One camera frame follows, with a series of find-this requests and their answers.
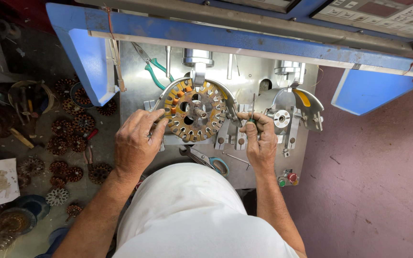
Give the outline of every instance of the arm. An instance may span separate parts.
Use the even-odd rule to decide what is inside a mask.
[[[249,119],[251,113],[238,113],[241,119]],[[301,258],[307,257],[301,235],[286,208],[283,195],[277,183],[273,164],[277,151],[277,135],[271,118],[255,113],[256,125],[247,122],[240,128],[248,136],[246,155],[256,176],[257,216],[267,221]],[[261,139],[257,140],[257,131]]]
[[[151,138],[148,134],[163,113],[163,109],[137,110],[125,121],[115,137],[114,170],[77,217],[53,258],[106,256],[122,207],[160,149],[168,119],[158,122]]]

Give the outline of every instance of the green handle pliers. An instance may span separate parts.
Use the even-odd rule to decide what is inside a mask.
[[[164,73],[167,72],[167,69],[163,67],[161,64],[157,62],[157,58],[151,59],[148,54],[135,42],[132,42],[133,46],[135,47],[136,51],[138,54],[141,56],[141,58],[146,62],[145,70],[148,71],[151,74],[152,80],[154,83],[161,88],[162,90],[165,89],[165,86],[163,86],[159,80],[156,78],[156,75],[154,74],[154,71],[152,70],[151,63],[155,65],[157,68],[161,69]],[[170,74],[170,82],[173,82],[173,76]]]

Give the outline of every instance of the man's left hand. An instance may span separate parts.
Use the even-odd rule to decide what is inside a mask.
[[[122,179],[139,179],[160,150],[168,119],[154,122],[164,114],[164,109],[152,112],[138,109],[123,123],[115,135],[114,163]]]

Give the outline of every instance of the man's right hand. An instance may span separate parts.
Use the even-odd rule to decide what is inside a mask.
[[[249,113],[238,113],[239,118],[248,120],[251,117]],[[240,128],[240,132],[248,136],[248,147],[246,156],[253,166],[256,176],[274,175],[273,164],[275,163],[275,154],[277,152],[278,138],[273,128],[273,120],[261,113],[255,113],[256,124],[246,122],[245,126]],[[258,130],[261,132],[261,139],[257,140]]]

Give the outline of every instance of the person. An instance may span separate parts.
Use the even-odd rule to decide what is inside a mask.
[[[115,168],[76,218],[54,258],[104,258],[119,214],[163,138],[164,110],[137,110],[115,135]],[[239,113],[249,119],[250,113]],[[274,172],[273,121],[255,113],[240,129],[254,168],[257,217],[248,216],[237,192],[219,173],[178,163],[139,186],[118,228],[114,258],[306,258],[304,243],[284,203]]]

